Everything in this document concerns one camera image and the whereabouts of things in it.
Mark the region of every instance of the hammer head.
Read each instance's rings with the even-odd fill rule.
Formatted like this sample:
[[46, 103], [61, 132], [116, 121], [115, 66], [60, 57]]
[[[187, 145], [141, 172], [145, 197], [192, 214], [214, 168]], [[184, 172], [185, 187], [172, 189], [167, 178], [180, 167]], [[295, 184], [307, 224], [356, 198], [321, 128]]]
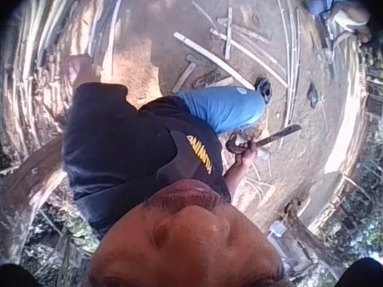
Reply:
[[188, 54], [186, 55], [186, 61], [190, 62], [190, 63], [194, 63], [194, 64], [198, 64], [199, 63], [199, 60], [197, 58], [195, 58], [193, 55], [191, 54]]

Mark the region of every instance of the nose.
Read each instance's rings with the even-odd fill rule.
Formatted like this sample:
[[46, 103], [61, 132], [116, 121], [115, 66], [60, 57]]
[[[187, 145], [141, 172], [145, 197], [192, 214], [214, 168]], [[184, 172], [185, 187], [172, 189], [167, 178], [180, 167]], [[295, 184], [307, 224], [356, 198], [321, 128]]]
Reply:
[[230, 224], [225, 218], [199, 206], [185, 207], [154, 226], [158, 248], [222, 248], [227, 245], [229, 234]]

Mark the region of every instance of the machete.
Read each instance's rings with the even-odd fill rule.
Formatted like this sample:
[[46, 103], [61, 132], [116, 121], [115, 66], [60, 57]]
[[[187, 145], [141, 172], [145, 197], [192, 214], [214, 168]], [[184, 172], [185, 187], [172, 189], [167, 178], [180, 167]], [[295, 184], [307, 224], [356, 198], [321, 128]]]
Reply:
[[255, 150], [262, 146], [268, 145], [271, 142], [275, 142], [278, 139], [284, 138], [285, 136], [291, 135], [292, 133], [296, 133], [301, 129], [302, 127], [300, 125], [293, 124], [292, 126], [288, 126], [278, 133], [275, 133], [274, 135], [271, 135], [268, 138], [262, 139], [258, 142], [248, 141], [245, 146], [235, 144], [235, 141], [237, 140], [237, 134], [233, 133], [230, 135], [229, 140], [226, 142], [226, 148], [232, 154], [243, 154], [249, 147]]

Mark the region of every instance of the blue pants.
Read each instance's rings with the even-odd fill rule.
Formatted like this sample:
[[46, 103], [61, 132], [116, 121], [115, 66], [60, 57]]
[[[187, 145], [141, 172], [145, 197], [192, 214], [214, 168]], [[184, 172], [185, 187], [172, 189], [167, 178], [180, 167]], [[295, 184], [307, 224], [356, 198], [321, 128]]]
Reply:
[[242, 87], [211, 87], [180, 91], [191, 114], [206, 121], [217, 134], [255, 124], [265, 111], [265, 101], [257, 91]]

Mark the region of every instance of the dirt ground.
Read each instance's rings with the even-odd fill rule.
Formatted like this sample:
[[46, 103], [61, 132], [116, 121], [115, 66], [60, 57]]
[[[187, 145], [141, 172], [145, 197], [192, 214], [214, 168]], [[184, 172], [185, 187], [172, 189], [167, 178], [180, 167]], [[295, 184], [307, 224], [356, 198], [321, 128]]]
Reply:
[[[294, 7], [299, 5], [298, 1], [291, 2]], [[209, 0], [197, 3], [213, 19], [227, 17], [227, 7], [230, 4], [233, 7], [233, 23], [256, 30], [271, 39], [270, 44], [260, 41], [257, 43], [280, 64], [286, 66], [285, 36], [277, 0]], [[260, 181], [275, 188], [262, 185], [262, 190], [256, 191], [252, 182], [259, 181], [259, 178], [253, 169], [248, 174], [249, 180], [242, 183], [234, 199], [234, 204], [263, 231], [267, 231], [276, 213], [281, 211], [292, 197], [307, 197], [311, 187], [322, 180], [323, 168], [335, 144], [350, 81], [353, 80], [348, 79], [348, 67], [344, 66], [347, 62], [343, 63], [342, 68], [339, 55], [335, 63], [335, 76], [330, 73], [324, 54], [315, 50], [310, 37], [312, 30], [316, 42], [320, 42], [314, 20], [303, 7], [300, 7], [300, 15], [302, 65], [292, 123], [300, 124], [303, 130], [286, 138], [281, 148], [278, 143], [273, 143], [269, 148], [272, 153], [271, 176], [267, 161], [255, 162]], [[137, 107], [157, 97], [171, 94], [175, 82], [188, 65], [185, 58], [189, 53], [200, 59], [202, 64], [197, 66], [183, 89], [190, 89], [193, 80], [216, 68], [203, 56], [176, 40], [173, 37], [174, 32], [179, 31], [223, 58], [224, 42], [209, 33], [209, 21], [197, 12], [192, 1], [123, 1], [118, 16], [120, 20], [115, 33], [113, 75], [110, 77], [103, 74], [102, 79], [126, 85], [129, 88], [127, 99]], [[253, 16], [259, 18], [259, 29]], [[233, 34], [233, 38], [247, 47], [246, 42], [237, 35]], [[356, 51], [344, 51], [349, 59], [356, 54]], [[258, 77], [270, 79], [273, 99], [268, 110], [268, 130], [270, 133], [277, 132], [282, 126], [285, 88], [263, 67], [235, 47], [232, 48], [228, 63], [251, 83]], [[273, 63], [266, 63], [283, 78], [286, 77]], [[310, 83], [315, 84], [323, 99], [328, 130], [320, 104], [315, 109], [309, 106], [306, 95]], [[266, 127], [266, 117], [265, 113], [256, 130]], [[227, 135], [221, 137], [223, 143], [226, 139]], [[223, 156], [227, 165], [233, 162], [233, 157], [227, 151], [223, 152]]]

